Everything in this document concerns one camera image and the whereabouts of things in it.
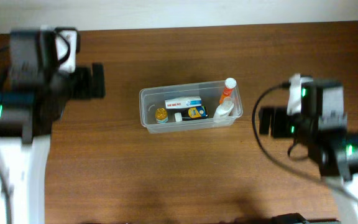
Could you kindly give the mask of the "dark bottle with white cap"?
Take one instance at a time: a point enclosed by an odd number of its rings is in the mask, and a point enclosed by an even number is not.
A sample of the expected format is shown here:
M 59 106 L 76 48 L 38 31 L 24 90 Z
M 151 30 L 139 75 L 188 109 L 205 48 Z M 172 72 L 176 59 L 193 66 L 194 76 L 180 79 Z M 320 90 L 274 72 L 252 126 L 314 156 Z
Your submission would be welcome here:
M 208 114 L 207 107 L 195 106 L 185 109 L 182 112 L 175 113 L 174 118 L 176 122 L 193 121 L 198 119 L 207 119 L 209 118 L 209 114 Z

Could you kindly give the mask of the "white spray bottle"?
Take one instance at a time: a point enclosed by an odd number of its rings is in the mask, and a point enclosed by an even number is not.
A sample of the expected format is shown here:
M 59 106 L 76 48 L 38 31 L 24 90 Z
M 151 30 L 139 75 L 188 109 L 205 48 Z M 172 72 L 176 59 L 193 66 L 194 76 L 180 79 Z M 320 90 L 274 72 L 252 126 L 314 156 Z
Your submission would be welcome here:
M 220 123 L 224 118 L 228 117 L 234 108 L 234 101 L 231 97 L 226 97 L 223 102 L 216 108 L 216 111 L 213 116 L 213 121 L 215 123 Z

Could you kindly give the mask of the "white Panadol medicine box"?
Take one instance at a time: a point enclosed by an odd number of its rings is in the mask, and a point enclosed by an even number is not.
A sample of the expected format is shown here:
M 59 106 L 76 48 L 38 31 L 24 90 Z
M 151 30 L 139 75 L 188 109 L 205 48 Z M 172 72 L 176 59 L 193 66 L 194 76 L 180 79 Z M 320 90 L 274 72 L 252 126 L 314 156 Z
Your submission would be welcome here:
M 167 110 L 185 109 L 201 105 L 202 100 L 199 96 L 183 96 L 170 100 L 165 100 L 165 108 Z

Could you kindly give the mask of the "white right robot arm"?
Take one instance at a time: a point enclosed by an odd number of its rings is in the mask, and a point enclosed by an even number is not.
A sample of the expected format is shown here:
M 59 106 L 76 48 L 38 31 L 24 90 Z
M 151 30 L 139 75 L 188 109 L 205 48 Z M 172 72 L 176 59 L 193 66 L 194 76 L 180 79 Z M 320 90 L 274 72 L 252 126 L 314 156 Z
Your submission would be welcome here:
M 344 88 L 336 80 L 283 82 L 265 90 L 257 99 L 270 92 L 285 89 L 299 101 L 300 109 L 260 107 L 254 105 L 252 125 L 254 136 L 270 134 L 273 138 L 292 138 L 293 145 L 307 148 L 307 158 L 319 167 L 320 177 L 281 163 L 266 148 L 265 156 L 281 169 L 298 177 L 323 185 L 333 191 L 342 223 L 358 223 L 358 132 L 347 130 L 344 111 Z

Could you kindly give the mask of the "orange tube with white cap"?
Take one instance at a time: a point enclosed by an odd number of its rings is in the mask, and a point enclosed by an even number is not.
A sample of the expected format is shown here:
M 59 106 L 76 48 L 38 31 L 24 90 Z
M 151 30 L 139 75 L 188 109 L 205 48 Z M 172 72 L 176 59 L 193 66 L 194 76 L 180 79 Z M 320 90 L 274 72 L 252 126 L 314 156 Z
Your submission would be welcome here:
M 235 89 L 235 87 L 237 86 L 237 82 L 234 78 L 227 78 L 224 81 L 224 90 L 221 94 L 220 100 L 219 100 L 219 104 L 222 104 L 224 99 L 229 97 L 232 93 L 232 91 Z

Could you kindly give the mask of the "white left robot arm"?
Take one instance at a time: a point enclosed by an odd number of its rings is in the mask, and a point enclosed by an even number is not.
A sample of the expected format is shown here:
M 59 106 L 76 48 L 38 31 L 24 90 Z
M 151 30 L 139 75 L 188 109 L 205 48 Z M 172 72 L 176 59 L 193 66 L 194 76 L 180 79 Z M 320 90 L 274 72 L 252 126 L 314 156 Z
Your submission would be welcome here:
M 0 75 L 0 223 L 45 221 L 52 126 L 70 100 L 105 97 L 104 68 L 76 64 L 73 27 L 14 29 Z

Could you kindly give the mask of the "gold lid balm jar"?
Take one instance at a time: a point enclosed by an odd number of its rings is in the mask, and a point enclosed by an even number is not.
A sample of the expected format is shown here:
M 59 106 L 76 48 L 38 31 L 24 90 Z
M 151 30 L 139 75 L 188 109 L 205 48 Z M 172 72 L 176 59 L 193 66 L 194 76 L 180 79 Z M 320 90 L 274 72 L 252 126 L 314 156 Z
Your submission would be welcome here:
M 163 124 L 168 121 L 168 113 L 165 108 L 157 108 L 155 111 L 155 119 L 158 124 Z

